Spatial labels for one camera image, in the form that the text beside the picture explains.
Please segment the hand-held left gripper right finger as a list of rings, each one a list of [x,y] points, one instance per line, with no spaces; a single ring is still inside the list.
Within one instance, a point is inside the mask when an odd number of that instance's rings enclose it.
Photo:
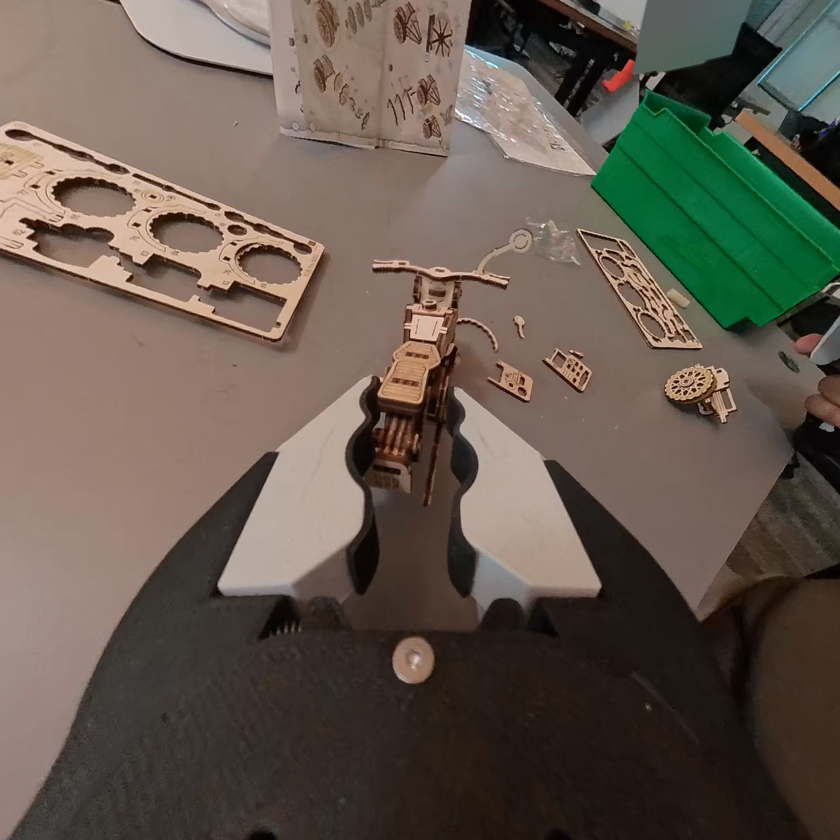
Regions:
[[[593,598],[602,582],[544,458],[462,388],[448,396],[449,467],[458,482],[448,575],[483,617],[509,601]]]

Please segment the wooden motorcycle model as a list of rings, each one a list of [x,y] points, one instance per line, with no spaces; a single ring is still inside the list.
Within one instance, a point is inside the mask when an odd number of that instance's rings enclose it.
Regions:
[[[483,268],[424,268],[406,260],[377,259],[374,272],[413,276],[413,300],[406,305],[402,344],[394,351],[377,393],[381,424],[374,429],[371,487],[409,493],[427,423],[434,424],[423,505],[431,504],[438,448],[447,421],[447,393],[455,368],[459,300],[464,281],[506,289],[510,278]]]

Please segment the wooden wheel assembly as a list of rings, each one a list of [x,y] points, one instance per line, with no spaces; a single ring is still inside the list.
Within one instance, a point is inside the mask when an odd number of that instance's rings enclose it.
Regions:
[[[738,408],[732,397],[728,372],[717,366],[695,364],[673,373],[664,387],[666,398],[680,407],[695,407],[704,417],[726,424]]]

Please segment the small wooden panel piece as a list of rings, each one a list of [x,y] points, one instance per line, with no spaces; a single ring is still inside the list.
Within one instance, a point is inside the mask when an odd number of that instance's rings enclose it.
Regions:
[[[497,375],[488,377],[488,382],[520,402],[530,403],[533,388],[532,378],[502,360],[496,361],[496,368]]]
[[[592,378],[592,370],[583,362],[583,353],[576,350],[554,349],[542,362],[563,382],[583,393]]]

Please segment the green plastic bin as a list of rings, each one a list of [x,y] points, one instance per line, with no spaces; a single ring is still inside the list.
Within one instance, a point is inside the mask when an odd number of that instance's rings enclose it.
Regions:
[[[838,228],[710,117],[648,91],[593,190],[724,329],[838,278]]]

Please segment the curved toothed wooden piece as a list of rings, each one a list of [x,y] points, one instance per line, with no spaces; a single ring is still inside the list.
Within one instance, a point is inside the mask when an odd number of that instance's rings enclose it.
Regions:
[[[498,353],[499,351],[499,343],[495,333],[482,321],[477,320],[476,318],[458,318],[456,321],[456,327],[458,333],[460,333],[461,328],[474,328],[481,331],[489,340],[490,346],[494,353]]]

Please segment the small punched wooden sheet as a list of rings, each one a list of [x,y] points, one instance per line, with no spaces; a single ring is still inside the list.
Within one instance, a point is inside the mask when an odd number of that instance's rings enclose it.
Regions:
[[[584,228],[576,234],[649,348],[703,348],[628,241]]]

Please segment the small clear plastic bag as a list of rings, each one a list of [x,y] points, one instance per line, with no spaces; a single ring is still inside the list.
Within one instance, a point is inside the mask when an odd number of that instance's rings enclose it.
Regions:
[[[532,237],[531,249],[548,261],[579,266],[581,260],[574,234],[552,219],[527,219],[526,228]]]

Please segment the black office chair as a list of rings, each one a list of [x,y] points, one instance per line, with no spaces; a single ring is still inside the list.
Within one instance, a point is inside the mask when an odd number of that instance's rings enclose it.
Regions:
[[[782,48],[742,24],[729,56],[666,72],[654,92],[682,103],[710,118],[710,128],[721,129],[723,113]]]

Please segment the person's leg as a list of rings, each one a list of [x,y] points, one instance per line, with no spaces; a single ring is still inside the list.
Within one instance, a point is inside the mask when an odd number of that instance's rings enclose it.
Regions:
[[[839,580],[773,577],[706,617],[719,669],[810,838],[839,838]]]

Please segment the plastic-wrapped printed paper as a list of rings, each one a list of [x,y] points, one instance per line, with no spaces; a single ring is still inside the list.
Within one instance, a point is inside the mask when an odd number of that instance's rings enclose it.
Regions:
[[[525,82],[471,48],[461,61],[455,115],[488,134],[510,160],[575,176],[595,174]]]

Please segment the wooden-edged background table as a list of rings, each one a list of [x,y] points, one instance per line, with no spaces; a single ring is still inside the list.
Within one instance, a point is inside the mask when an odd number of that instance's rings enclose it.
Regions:
[[[555,100],[578,118],[585,102],[608,70],[621,70],[637,55],[638,36],[605,20],[596,2],[474,1],[466,43],[513,60],[531,34],[572,52]]]

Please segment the wooden sheet with round holes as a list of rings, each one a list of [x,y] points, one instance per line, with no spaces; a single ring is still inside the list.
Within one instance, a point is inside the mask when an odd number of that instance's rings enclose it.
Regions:
[[[1,170],[4,255],[270,343],[283,339],[324,257],[324,246],[313,239],[24,122],[2,126]],[[111,188],[130,206],[117,214],[85,213],[61,199],[69,186]],[[112,254],[72,265],[40,250],[38,226],[108,233]],[[278,304],[278,316],[270,329],[258,329],[219,314],[198,293],[184,301],[142,287],[122,267],[122,257],[137,266],[158,259],[185,270],[200,291],[254,292]]]

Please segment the folded instruction booklet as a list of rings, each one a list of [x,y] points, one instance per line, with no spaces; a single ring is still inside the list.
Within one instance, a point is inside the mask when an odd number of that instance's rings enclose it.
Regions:
[[[269,2],[281,133],[447,156],[470,6]]]

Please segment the white monitor stand base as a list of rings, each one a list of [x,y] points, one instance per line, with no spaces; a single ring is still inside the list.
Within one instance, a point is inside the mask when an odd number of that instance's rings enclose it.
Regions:
[[[136,32],[173,57],[212,67],[272,76],[270,47],[204,2],[121,1]]]

